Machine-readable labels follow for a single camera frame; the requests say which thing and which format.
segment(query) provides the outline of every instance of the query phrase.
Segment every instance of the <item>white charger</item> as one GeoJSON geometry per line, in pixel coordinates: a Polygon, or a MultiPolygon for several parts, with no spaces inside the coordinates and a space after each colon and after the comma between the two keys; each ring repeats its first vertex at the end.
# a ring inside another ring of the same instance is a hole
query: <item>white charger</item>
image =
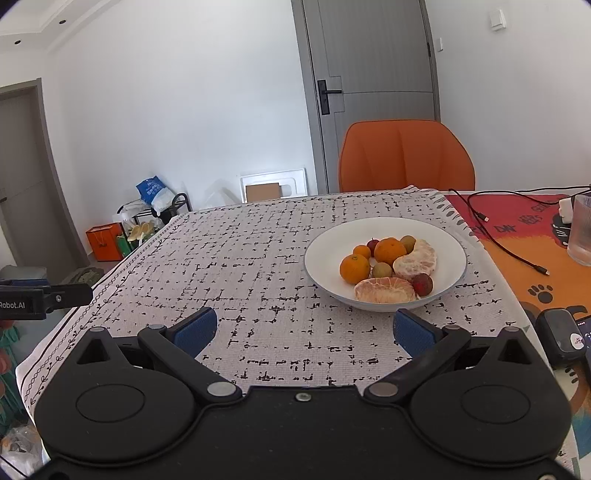
{"type": "Polygon", "coordinates": [[[573,223],[573,199],[562,199],[558,203],[558,213],[565,225],[573,223]]]}

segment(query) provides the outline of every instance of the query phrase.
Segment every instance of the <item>doorway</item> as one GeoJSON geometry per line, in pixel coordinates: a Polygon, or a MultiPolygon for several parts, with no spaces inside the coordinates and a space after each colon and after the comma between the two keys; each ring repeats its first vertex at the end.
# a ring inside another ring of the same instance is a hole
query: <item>doorway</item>
{"type": "Polygon", "coordinates": [[[17,265],[46,267],[52,284],[88,265],[53,164],[41,79],[0,89],[0,226],[17,265]]]}
{"type": "Polygon", "coordinates": [[[439,120],[424,0],[292,0],[319,193],[339,191],[355,122],[439,120]]]}

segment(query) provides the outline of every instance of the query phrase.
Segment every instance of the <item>metal screw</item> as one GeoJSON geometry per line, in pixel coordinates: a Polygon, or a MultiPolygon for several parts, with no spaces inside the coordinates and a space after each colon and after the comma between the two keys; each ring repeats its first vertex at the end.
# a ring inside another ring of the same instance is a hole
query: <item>metal screw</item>
{"type": "Polygon", "coordinates": [[[310,401],[312,400],[312,395],[306,392],[300,392],[295,394],[295,399],[297,401],[310,401]]]}
{"type": "Polygon", "coordinates": [[[236,385],[230,382],[215,382],[208,386],[207,391],[214,397],[228,397],[236,391],[236,385]]]}
{"type": "Polygon", "coordinates": [[[393,397],[398,393],[398,387],[390,382],[378,382],[369,386],[369,392],[376,397],[393,397]]]}

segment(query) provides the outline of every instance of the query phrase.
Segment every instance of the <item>drinking glass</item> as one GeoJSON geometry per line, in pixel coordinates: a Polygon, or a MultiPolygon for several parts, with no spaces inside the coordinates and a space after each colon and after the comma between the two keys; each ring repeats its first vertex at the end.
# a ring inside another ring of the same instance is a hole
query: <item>drinking glass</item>
{"type": "Polygon", "coordinates": [[[591,267],[591,196],[574,198],[573,224],[570,230],[568,252],[574,261],[591,267]]]}

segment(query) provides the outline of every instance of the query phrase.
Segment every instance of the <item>gray door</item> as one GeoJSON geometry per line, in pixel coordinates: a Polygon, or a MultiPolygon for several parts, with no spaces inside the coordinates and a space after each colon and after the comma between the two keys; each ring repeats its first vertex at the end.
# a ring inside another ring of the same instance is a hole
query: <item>gray door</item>
{"type": "Polygon", "coordinates": [[[76,269],[76,260],[48,192],[33,101],[30,92],[0,100],[2,228],[19,266],[46,267],[50,282],[59,283],[76,269]]]}
{"type": "Polygon", "coordinates": [[[429,26],[419,0],[303,0],[330,192],[351,124],[435,119],[429,26]],[[326,89],[334,93],[321,95],[326,89]]]}

